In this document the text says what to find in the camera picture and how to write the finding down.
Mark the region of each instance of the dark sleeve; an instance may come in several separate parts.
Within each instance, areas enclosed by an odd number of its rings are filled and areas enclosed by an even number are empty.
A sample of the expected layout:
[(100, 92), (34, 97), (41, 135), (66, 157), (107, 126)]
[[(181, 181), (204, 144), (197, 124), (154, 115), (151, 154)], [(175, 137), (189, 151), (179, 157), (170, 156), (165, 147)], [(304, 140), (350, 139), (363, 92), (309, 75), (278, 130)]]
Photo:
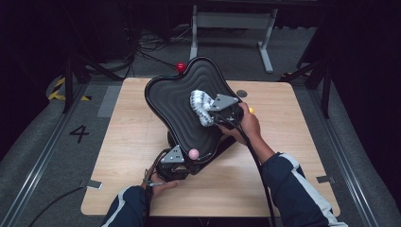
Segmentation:
[(145, 189), (128, 187), (115, 197), (101, 227), (142, 227), (146, 211)]
[(305, 179), (300, 164), (290, 155), (270, 157), (262, 165), (262, 178), (284, 226), (347, 226), (337, 222), (330, 203)]

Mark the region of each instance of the person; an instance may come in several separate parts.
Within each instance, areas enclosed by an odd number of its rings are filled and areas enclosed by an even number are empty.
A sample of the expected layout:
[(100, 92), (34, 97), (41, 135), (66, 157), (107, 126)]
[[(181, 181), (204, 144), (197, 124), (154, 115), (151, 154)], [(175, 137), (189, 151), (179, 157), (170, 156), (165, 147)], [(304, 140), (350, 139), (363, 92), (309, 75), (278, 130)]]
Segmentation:
[[(305, 179), (300, 164), (290, 155), (273, 151), (262, 138), (259, 120), (250, 113), (247, 103), (238, 103), (244, 110), (241, 128), (249, 138), (261, 164), (264, 184), (270, 189), (274, 205), (279, 209), (284, 226), (347, 226), (332, 214), (330, 203)], [(246, 145), (236, 129), (218, 126), (224, 134)], [(157, 174), (149, 173), (154, 183), (162, 182)], [(179, 181), (153, 186), (152, 198), (179, 185)], [(102, 227), (143, 226), (148, 212), (146, 183), (122, 190), (114, 199)]]

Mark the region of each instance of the printed number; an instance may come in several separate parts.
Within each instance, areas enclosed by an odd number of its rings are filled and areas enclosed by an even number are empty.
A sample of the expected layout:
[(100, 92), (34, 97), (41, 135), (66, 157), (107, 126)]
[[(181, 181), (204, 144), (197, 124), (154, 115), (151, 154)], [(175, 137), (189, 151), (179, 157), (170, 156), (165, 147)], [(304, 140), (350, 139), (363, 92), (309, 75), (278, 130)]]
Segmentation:
[(82, 136), (89, 134), (89, 132), (85, 132), (85, 130), (86, 130), (86, 126), (81, 125), (76, 130), (71, 131), (70, 135), (79, 135), (78, 143), (80, 143), (80, 141), (82, 140)]

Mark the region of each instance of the person's left hand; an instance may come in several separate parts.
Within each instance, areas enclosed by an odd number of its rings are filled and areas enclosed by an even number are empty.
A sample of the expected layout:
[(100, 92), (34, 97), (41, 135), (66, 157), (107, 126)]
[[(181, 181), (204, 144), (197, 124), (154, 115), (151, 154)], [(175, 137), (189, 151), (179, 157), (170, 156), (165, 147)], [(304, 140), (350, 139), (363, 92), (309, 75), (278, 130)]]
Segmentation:
[[(159, 175), (157, 174), (156, 171), (153, 172), (153, 174), (150, 177), (151, 181), (153, 183), (163, 183), (162, 185), (157, 185), (157, 186), (153, 186), (153, 198), (158, 197), (160, 194), (162, 194), (165, 190), (169, 189), (169, 188), (174, 188), (176, 186), (178, 186), (180, 184), (180, 181), (172, 181), (172, 182), (164, 182)], [(147, 184), (146, 183), (142, 183), (141, 186), (146, 189), (147, 188)]]

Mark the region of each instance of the wooden tabletop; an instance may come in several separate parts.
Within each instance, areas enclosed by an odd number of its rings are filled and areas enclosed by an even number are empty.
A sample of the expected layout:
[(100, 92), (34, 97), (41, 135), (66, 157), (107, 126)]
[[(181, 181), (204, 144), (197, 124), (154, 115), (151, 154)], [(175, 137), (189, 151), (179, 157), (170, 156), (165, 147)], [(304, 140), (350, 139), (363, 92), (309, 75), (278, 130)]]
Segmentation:
[[(118, 192), (142, 182), (144, 171), (157, 154), (168, 148), (167, 129), (145, 101), (149, 79), (125, 79), (99, 152), (92, 180), (101, 189), (88, 189), (81, 211), (105, 215)], [(234, 92), (255, 110), (262, 135), (275, 151), (297, 159), (313, 186), (340, 209), (291, 86), (278, 82), (227, 81)], [(235, 143), (198, 175), (189, 175), (179, 187), (152, 200), (151, 216), (268, 217), (270, 215), (259, 173), (248, 149)]]

